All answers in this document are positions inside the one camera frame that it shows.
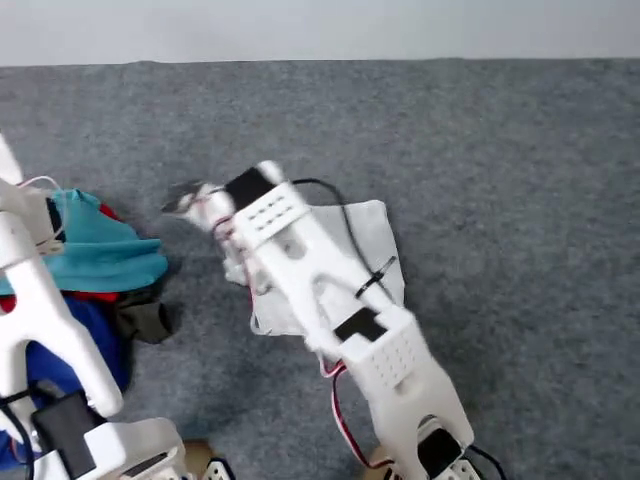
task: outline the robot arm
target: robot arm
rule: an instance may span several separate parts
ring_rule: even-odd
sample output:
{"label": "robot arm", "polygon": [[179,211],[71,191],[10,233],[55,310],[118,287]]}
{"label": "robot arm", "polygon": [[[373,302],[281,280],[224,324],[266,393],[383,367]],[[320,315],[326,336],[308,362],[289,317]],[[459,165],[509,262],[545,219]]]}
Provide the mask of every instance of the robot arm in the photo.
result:
{"label": "robot arm", "polygon": [[37,341],[73,368],[84,392],[36,410],[28,395],[6,405],[15,424],[0,413],[0,430],[20,443],[21,424],[32,450],[37,480],[98,478],[194,478],[183,464],[184,447],[175,426],[156,418],[133,424],[107,422],[123,399],[86,328],[69,312],[40,255],[60,253],[57,212],[42,190],[19,187],[22,174],[0,135],[0,269],[16,295],[2,318],[0,396],[27,389],[25,351]]}
{"label": "robot arm", "polygon": [[[227,277],[241,270],[250,287],[278,289],[307,348],[344,363],[368,400],[394,473],[448,479],[464,467],[471,472],[465,480],[474,478],[461,460],[473,431],[415,317],[339,250],[275,163],[262,162],[224,188],[192,184],[182,193],[168,210],[216,234],[227,252]],[[348,318],[326,315],[315,294],[323,282],[359,300]]]}

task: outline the blue cloth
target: blue cloth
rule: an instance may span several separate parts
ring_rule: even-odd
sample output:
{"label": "blue cloth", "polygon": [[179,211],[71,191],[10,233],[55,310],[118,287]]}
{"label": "blue cloth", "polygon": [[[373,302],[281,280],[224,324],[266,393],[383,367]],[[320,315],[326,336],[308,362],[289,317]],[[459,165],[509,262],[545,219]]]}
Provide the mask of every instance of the blue cloth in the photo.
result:
{"label": "blue cloth", "polygon": [[[107,317],[95,303],[72,297],[65,297],[65,301],[71,314],[89,330],[118,387],[124,391],[130,380],[130,372],[123,340],[114,333]],[[27,346],[27,379],[29,384],[49,379],[65,393],[82,389],[73,369],[36,342]],[[11,452],[10,441],[9,435],[0,432],[0,470],[19,465]],[[24,458],[21,445],[18,445],[18,454]]]}
{"label": "blue cloth", "polygon": [[[167,271],[167,258],[158,252],[160,240],[141,240],[129,225],[100,212],[94,196],[65,190],[53,199],[65,221],[65,249],[44,261],[59,289],[125,292],[147,287]],[[0,280],[0,295],[12,293],[7,280]]]}

